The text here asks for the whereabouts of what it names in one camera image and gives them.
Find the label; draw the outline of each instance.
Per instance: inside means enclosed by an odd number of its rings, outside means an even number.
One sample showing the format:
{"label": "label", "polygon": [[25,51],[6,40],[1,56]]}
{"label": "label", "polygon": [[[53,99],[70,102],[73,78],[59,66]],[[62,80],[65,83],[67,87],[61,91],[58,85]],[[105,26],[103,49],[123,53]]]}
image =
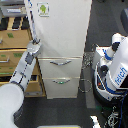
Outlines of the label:
{"label": "label", "polygon": [[23,53],[13,53],[13,54],[14,54],[14,57],[21,58]]}
{"label": "label", "polygon": [[39,16],[49,16],[49,4],[37,3]]}
{"label": "label", "polygon": [[7,33],[9,38],[14,38],[12,33]]}
{"label": "label", "polygon": [[13,69],[13,67],[9,67],[9,69]]}
{"label": "label", "polygon": [[120,86],[127,76],[127,70],[124,67],[120,67],[114,77],[115,83]]}
{"label": "label", "polygon": [[1,57],[6,57],[6,55],[1,55]]}

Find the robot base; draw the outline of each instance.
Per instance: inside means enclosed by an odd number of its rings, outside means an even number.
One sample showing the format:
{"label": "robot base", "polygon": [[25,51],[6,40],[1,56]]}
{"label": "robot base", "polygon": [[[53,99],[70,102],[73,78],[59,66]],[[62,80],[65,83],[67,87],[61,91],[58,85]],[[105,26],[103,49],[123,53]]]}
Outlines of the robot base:
{"label": "robot base", "polygon": [[95,96],[95,98],[98,100],[98,102],[103,105],[103,106],[106,106],[106,107],[113,107],[113,106],[117,106],[118,103],[120,102],[119,100],[114,100],[112,99],[111,101],[108,101],[107,99],[105,99],[98,91],[97,91],[97,88],[96,88],[96,84],[95,84],[95,76],[94,76],[94,71],[93,72],[93,75],[92,75],[92,85],[93,85],[93,94]]}

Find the white drawer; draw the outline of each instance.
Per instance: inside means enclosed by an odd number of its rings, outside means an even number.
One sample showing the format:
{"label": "white drawer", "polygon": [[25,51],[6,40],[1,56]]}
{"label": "white drawer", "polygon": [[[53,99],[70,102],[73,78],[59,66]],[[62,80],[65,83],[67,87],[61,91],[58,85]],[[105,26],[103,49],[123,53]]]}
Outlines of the white drawer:
{"label": "white drawer", "polygon": [[39,59],[39,65],[44,78],[79,77],[82,58],[73,59]]}
{"label": "white drawer", "polygon": [[43,79],[47,99],[77,98],[79,78]]}

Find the drawer front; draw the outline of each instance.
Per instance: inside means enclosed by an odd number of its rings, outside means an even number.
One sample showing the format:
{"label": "drawer front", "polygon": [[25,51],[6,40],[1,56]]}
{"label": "drawer front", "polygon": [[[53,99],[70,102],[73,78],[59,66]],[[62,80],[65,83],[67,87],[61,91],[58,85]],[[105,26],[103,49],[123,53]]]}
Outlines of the drawer front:
{"label": "drawer front", "polygon": [[43,78],[79,77],[82,58],[76,59],[39,59]]}
{"label": "drawer front", "polygon": [[0,50],[0,66],[17,65],[26,49]]}
{"label": "drawer front", "polygon": [[[6,81],[0,82],[0,86],[7,84],[9,78],[4,77]],[[42,88],[40,85],[39,76],[37,76],[36,80],[29,82],[28,87],[25,91],[25,96],[36,96],[36,95],[42,95]]]}
{"label": "drawer front", "polygon": [[[16,69],[16,66],[0,67],[0,76],[12,76],[15,69]],[[37,64],[34,67],[32,75],[39,75],[39,69]]]}
{"label": "drawer front", "polygon": [[79,78],[43,79],[47,99],[77,98]]}
{"label": "drawer front", "polygon": [[26,48],[30,41],[28,30],[0,31],[0,48]]}

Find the sticker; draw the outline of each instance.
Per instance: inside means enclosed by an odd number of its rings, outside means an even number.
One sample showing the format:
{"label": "sticker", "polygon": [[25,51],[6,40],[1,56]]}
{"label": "sticker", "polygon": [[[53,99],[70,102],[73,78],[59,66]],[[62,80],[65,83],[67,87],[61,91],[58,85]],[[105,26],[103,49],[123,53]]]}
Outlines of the sticker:
{"label": "sticker", "polygon": [[14,54],[14,57],[21,58],[21,56],[22,56],[23,53],[13,53],[13,54]]}
{"label": "sticker", "polygon": [[6,57],[6,55],[1,55],[1,57]]}
{"label": "sticker", "polygon": [[7,33],[9,38],[14,38],[12,33]]}
{"label": "sticker", "polygon": [[9,67],[9,69],[13,69],[13,67]]}
{"label": "sticker", "polygon": [[37,3],[39,16],[49,16],[48,3]]}

